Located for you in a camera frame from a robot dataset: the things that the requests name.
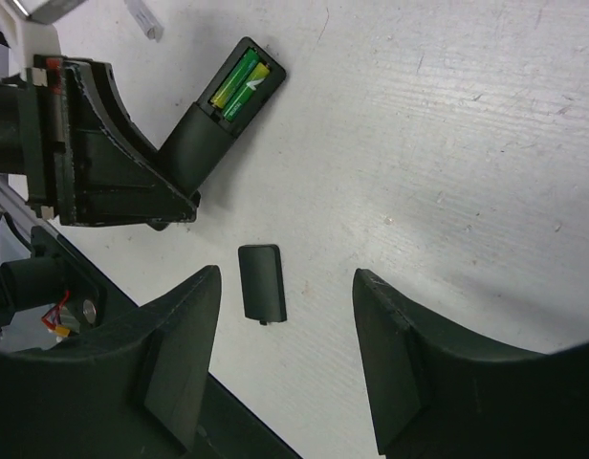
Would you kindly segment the black remote control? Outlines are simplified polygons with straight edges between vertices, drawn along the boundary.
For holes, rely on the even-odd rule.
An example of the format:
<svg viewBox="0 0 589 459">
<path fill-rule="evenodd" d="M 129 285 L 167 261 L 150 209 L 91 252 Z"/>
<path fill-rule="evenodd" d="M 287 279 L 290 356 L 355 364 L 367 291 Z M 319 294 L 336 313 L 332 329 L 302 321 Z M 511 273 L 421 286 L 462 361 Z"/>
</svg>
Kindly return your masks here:
<svg viewBox="0 0 589 459">
<path fill-rule="evenodd" d="M 192 204 L 200 186 L 286 79 L 285 69 L 252 38 L 237 43 L 202 95 L 159 149 L 159 166 Z"/>
</svg>

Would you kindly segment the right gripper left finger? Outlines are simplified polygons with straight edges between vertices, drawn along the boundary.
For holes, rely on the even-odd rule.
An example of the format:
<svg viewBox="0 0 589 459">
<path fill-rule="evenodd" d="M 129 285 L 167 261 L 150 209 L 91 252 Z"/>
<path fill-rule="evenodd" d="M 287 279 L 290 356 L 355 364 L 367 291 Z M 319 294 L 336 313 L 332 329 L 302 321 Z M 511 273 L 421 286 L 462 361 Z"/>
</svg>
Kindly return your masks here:
<svg viewBox="0 0 589 459">
<path fill-rule="evenodd" d="M 173 290 L 49 350 L 0 352 L 0 458 L 181 458 L 193 451 L 222 277 Z"/>
</svg>

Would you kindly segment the black battery cover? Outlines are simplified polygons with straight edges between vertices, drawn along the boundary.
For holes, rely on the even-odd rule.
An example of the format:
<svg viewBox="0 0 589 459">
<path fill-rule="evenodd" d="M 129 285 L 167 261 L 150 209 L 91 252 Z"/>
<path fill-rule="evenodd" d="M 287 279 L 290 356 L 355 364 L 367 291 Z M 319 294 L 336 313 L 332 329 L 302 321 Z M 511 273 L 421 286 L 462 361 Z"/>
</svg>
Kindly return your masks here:
<svg viewBox="0 0 589 459">
<path fill-rule="evenodd" d="M 287 308 L 279 247 L 241 246 L 238 262 L 245 317 L 261 325 L 285 322 Z"/>
</svg>

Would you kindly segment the aluminium frame rail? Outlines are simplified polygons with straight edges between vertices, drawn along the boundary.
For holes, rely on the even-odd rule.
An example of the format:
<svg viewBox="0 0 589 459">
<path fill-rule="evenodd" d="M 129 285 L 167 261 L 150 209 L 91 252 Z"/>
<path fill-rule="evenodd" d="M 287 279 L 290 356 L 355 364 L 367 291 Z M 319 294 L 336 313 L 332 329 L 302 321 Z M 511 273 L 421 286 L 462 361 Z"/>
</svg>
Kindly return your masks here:
<svg viewBox="0 0 589 459">
<path fill-rule="evenodd" d="M 14 224 L 25 233 L 30 233 L 31 228 L 39 224 L 22 197 L 9 185 L 7 175 L 0 175 L 0 211 L 9 213 Z"/>
</svg>

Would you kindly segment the green yellow battery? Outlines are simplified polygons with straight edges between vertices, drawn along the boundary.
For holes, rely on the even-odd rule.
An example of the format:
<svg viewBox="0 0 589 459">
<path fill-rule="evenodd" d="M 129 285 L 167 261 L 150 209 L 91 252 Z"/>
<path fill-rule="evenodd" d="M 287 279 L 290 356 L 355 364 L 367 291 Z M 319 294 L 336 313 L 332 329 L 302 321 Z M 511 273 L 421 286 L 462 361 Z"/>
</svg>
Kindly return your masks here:
<svg viewBox="0 0 589 459">
<path fill-rule="evenodd" d="M 225 120 L 233 121 L 236 118 L 270 72 L 271 69 L 267 64 L 263 62 L 256 64 L 224 108 L 223 116 Z"/>
<path fill-rule="evenodd" d="M 211 97 L 210 104 L 218 109 L 224 109 L 239 86 L 255 68 L 259 59 L 260 57 L 255 50 L 248 49 Z"/>
</svg>

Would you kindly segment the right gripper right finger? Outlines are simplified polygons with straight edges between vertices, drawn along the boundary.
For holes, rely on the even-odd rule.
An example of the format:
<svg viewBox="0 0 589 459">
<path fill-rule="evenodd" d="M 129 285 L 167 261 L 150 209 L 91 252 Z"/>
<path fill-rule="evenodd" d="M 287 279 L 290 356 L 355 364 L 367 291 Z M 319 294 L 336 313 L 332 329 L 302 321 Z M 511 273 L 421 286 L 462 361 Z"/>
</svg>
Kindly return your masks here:
<svg viewBox="0 0 589 459">
<path fill-rule="evenodd" d="M 552 354 L 521 349 L 366 269 L 352 294 L 380 455 L 589 458 L 589 341 Z"/>
</svg>

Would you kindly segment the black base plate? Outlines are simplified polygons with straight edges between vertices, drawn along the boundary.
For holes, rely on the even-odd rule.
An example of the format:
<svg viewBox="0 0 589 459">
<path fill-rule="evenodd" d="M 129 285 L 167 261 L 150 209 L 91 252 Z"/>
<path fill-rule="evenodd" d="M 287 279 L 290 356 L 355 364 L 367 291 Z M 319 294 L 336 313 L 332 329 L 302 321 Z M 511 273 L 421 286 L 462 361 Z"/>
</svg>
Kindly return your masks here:
<svg viewBox="0 0 589 459">
<path fill-rule="evenodd" d="M 80 323 L 54 347 L 0 351 L 0 458 L 292 458 L 209 374 L 222 277 L 213 265 L 144 304 L 41 227 L 0 263 L 0 327 L 62 304 Z"/>
</svg>

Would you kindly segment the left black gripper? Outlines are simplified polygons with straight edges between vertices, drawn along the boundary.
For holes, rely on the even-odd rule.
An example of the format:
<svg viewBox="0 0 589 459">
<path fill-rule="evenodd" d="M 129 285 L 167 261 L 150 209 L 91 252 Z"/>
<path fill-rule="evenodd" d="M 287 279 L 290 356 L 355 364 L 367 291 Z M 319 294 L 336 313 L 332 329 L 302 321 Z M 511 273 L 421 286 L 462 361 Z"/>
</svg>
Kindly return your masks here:
<svg viewBox="0 0 589 459">
<path fill-rule="evenodd" d="M 24 175 L 27 205 L 62 225 L 196 219 L 197 203 L 160 169 L 103 62 L 36 55 L 0 79 L 0 174 Z"/>
</svg>

